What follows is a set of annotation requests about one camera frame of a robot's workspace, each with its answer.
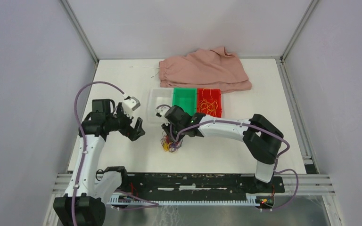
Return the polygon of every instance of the white tabletop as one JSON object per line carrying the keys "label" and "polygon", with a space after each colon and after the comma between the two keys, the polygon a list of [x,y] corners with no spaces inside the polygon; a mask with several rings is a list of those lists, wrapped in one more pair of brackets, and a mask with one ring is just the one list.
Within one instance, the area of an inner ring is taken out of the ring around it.
{"label": "white tabletop", "polygon": [[[146,117],[151,88],[159,87],[160,60],[100,60],[94,81],[107,81],[119,86],[141,103],[134,117]],[[295,169],[306,173],[297,142],[284,89],[274,59],[241,59],[253,87],[249,91],[222,94],[223,118],[251,118],[262,114],[274,124],[291,144],[291,149],[280,157],[277,170]],[[91,88],[84,117],[91,111],[93,99],[110,98],[116,104],[122,95],[114,88],[98,84]],[[142,124],[146,135],[131,142],[118,132],[107,137],[98,169],[107,166],[125,166],[128,172],[169,173],[254,173],[256,160],[244,143],[225,138],[185,137],[182,147],[175,153],[165,152],[160,144],[160,125]],[[78,155],[78,138],[68,170],[74,170]]]}

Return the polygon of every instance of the gray wall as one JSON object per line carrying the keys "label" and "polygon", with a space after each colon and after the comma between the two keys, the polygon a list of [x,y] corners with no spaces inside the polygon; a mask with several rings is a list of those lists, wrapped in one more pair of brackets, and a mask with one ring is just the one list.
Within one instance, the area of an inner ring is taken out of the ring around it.
{"label": "gray wall", "polygon": [[346,225],[362,225],[362,1],[321,1],[287,70]]}
{"label": "gray wall", "polygon": [[227,47],[280,56],[310,0],[69,0],[101,59],[156,58]]}
{"label": "gray wall", "polygon": [[93,68],[58,0],[0,1],[0,226],[42,224]]}

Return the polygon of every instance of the pink cloth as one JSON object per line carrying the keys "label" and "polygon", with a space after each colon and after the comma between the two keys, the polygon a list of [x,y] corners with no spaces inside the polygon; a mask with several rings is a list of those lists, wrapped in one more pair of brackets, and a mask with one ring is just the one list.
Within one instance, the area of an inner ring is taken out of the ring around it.
{"label": "pink cloth", "polygon": [[238,56],[225,47],[169,57],[159,67],[161,87],[220,89],[222,93],[252,88]]}

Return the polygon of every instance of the yellow string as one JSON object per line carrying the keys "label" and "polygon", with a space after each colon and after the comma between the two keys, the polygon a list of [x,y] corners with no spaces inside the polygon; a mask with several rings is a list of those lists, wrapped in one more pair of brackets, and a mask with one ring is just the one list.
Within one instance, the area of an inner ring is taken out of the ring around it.
{"label": "yellow string", "polygon": [[211,116],[216,116],[216,110],[218,108],[218,103],[217,100],[213,101],[213,97],[212,97],[212,90],[210,89],[210,100],[212,100],[212,102],[209,102],[207,99],[202,99],[199,103],[198,103],[198,112],[206,112],[206,114],[209,114]]}

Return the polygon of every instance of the fabric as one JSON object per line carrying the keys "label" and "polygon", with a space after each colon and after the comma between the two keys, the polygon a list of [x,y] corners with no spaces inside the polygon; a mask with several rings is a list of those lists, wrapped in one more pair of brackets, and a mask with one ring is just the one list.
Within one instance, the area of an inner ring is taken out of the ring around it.
{"label": "fabric", "polygon": [[161,87],[220,89],[222,93],[252,88],[238,56],[225,47],[173,56],[160,61],[159,68]]}

